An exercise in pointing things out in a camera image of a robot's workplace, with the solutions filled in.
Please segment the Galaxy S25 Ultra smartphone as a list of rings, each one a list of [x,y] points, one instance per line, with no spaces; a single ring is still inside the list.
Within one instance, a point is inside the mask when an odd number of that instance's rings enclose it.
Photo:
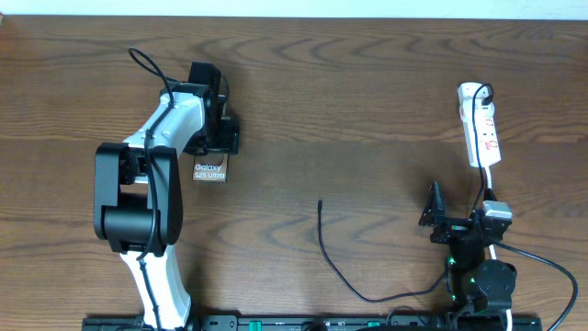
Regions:
[[[225,183],[228,179],[227,154],[196,155],[192,179],[195,182]]]

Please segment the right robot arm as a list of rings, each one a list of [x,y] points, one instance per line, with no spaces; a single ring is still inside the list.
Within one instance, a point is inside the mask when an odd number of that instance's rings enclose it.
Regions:
[[[435,182],[431,185],[419,224],[430,227],[430,241],[447,245],[448,286],[456,310],[447,315],[449,325],[480,327],[491,322],[490,330],[512,330],[512,295],[517,271],[514,265],[498,259],[493,246],[503,239],[512,224],[510,207],[498,201],[488,188],[479,209],[467,218],[446,215],[446,206]]]

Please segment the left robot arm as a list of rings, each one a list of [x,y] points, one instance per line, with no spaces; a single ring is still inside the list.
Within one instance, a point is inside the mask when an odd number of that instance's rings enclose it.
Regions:
[[[192,63],[187,80],[165,81],[157,109],[140,129],[96,149],[94,230],[129,268],[147,330],[189,324],[191,298],[175,249],[184,220],[179,158],[194,157],[195,181],[225,181],[240,129],[225,113],[224,81],[213,64]]]

